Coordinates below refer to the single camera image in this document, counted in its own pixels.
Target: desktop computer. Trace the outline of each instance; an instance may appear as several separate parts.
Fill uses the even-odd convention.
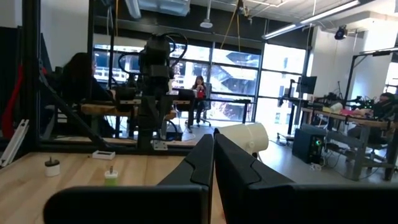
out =
[[[296,129],[292,154],[307,164],[319,164],[322,157],[322,147],[325,135],[316,134],[309,130]]]
[[[204,135],[192,152],[156,186],[62,190],[45,204],[44,222],[209,224],[213,143],[210,134]]]
[[[348,216],[354,222],[379,222],[379,215],[362,213],[398,200],[394,185],[295,184],[221,134],[215,138],[215,164],[228,224],[336,223],[347,221]],[[394,206],[382,209],[384,214],[396,212]]]

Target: chair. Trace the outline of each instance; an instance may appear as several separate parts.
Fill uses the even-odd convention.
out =
[[[211,83],[205,83],[206,87],[206,99],[211,98]],[[207,111],[211,110],[211,101],[204,101],[204,108],[203,108],[203,118],[200,118],[200,120],[204,123],[209,123],[209,127],[211,127],[211,123],[207,120]]]

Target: woman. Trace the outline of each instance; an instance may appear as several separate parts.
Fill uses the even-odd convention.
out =
[[[204,95],[206,94],[205,81],[201,75],[197,76],[195,84],[192,86],[192,90],[196,90],[198,93],[202,92]],[[195,101],[194,107],[197,109],[196,119],[197,125],[199,125],[201,112],[205,109],[205,102]]]
[[[64,66],[63,75],[60,82],[60,92],[62,98],[69,104],[79,104],[86,98],[91,85],[91,99],[98,101],[111,100],[112,94],[104,90],[94,77],[95,63],[91,61],[87,53],[77,53]],[[79,114],[79,116],[87,123],[91,124],[89,116]],[[109,125],[104,117],[98,121],[99,133],[102,137],[111,138],[114,129]]]

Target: monitor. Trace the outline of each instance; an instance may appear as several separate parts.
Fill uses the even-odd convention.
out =
[[[313,94],[317,77],[300,77],[297,82],[297,93]]]

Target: ceiling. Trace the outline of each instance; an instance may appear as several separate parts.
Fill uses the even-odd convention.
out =
[[[250,16],[265,17],[285,22],[297,22],[303,18],[328,11],[352,0],[243,0]],[[207,6],[207,0],[191,0],[192,4]],[[234,11],[237,0],[213,0],[211,7]]]

